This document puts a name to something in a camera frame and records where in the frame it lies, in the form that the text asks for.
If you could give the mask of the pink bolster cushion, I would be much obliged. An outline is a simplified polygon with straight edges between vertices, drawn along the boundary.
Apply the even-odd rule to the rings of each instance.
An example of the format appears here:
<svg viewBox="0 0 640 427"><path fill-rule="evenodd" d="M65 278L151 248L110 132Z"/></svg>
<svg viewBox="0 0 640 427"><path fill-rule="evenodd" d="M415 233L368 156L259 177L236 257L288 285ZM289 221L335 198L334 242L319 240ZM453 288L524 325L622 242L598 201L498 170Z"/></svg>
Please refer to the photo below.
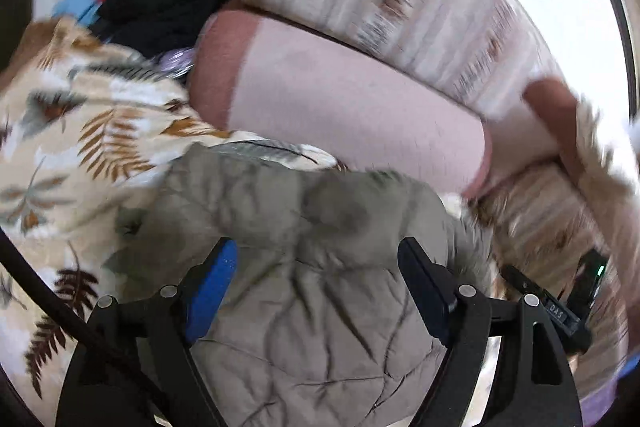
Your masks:
<svg viewBox="0 0 640 427"><path fill-rule="evenodd" d="M218 129L325 150L352 170L392 169L438 193L480 193L491 141L480 117L349 46L254 12L204 25L191 106Z"/></svg>

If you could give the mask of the olive quilted hooded jacket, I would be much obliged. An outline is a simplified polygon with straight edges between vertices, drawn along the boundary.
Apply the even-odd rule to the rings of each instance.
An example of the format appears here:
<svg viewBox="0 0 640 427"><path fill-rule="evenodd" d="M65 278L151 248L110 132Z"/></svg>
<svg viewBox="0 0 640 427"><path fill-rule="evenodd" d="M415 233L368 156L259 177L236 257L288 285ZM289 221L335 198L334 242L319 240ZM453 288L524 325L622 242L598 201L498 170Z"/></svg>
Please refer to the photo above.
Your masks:
<svg viewBox="0 0 640 427"><path fill-rule="evenodd" d="M407 236L496 291L489 234L426 184L384 171L299 171L195 145L108 267L127 300L180 281L221 237L239 247L192 355L231 426L388 426L416 413L445 350L397 264Z"/></svg>

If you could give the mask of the pile of dark clothes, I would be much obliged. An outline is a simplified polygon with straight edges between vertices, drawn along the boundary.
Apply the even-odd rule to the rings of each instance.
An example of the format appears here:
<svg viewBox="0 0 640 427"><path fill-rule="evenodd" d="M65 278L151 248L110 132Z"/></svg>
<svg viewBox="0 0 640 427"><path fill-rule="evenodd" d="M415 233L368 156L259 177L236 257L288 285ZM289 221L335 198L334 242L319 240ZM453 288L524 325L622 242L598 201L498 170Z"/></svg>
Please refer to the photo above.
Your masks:
<svg viewBox="0 0 640 427"><path fill-rule="evenodd" d="M230 0L62 0L54 16L70 16L106 43L140 53L161 72L184 78L209 17Z"/></svg>

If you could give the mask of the leaf pattern beige blanket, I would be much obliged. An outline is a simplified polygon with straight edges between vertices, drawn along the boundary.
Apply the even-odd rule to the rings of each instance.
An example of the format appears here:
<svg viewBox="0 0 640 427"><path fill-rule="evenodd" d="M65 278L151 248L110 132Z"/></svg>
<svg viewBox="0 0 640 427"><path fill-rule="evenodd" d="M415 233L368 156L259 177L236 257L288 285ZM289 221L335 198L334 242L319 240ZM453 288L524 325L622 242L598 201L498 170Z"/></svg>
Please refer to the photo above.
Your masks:
<svg viewBox="0 0 640 427"><path fill-rule="evenodd" d="M107 268L171 164L193 144L297 170L336 159L308 144L207 124L174 77L72 18L31 23L1 75L1 228L81 320L119 296Z"/></svg>

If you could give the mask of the striped floral side cushion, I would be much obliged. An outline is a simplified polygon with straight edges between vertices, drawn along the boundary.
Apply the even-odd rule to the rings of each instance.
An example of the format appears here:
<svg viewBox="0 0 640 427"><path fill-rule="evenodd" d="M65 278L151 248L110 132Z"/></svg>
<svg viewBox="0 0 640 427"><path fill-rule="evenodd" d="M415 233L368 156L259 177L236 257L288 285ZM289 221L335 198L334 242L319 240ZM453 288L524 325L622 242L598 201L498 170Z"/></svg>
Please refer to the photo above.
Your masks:
<svg viewBox="0 0 640 427"><path fill-rule="evenodd" d="M551 294L568 294L578 261L594 248L604 254L602 234L582 195L554 162L533 165L471 204L494 232L500 265L514 265ZM578 359L576 381L600 387L617 377L626 359L628 326L620 281L613 265L587 321L593 343Z"/></svg>

